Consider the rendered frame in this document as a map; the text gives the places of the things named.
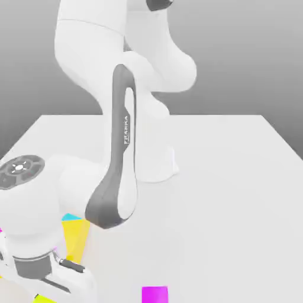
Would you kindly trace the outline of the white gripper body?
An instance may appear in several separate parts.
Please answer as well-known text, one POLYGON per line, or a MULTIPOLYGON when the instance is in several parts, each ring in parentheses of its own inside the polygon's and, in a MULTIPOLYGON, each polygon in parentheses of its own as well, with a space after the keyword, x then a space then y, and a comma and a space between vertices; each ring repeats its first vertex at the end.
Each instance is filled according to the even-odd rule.
POLYGON ((86 273, 79 273, 58 264, 42 279, 26 279, 15 269, 0 264, 0 276, 15 282, 31 296, 41 295, 56 303, 97 303, 96 285, 86 273))

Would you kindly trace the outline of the small lime yellow cube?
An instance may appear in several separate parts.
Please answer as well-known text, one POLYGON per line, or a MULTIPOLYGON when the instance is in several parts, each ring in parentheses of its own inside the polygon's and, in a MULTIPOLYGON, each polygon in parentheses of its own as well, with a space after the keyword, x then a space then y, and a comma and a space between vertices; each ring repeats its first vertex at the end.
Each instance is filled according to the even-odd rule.
POLYGON ((57 303, 57 302, 49 298, 46 298, 40 294, 37 294, 33 299, 33 303, 57 303))

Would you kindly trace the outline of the small magenta cube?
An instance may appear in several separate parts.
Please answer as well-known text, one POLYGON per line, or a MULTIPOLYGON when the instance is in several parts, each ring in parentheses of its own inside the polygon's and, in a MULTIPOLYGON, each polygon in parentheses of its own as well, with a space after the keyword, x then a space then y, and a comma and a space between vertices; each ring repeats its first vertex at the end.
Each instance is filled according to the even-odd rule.
POLYGON ((141 290, 141 303, 169 303, 167 286, 145 286, 141 290))

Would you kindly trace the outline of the large yellow box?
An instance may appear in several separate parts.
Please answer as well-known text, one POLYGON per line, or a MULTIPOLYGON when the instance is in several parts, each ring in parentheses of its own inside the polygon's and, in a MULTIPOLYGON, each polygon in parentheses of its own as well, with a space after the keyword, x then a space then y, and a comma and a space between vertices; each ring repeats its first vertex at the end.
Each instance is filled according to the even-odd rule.
POLYGON ((90 222, 84 219, 62 221, 67 260, 80 264, 88 237, 90 222))

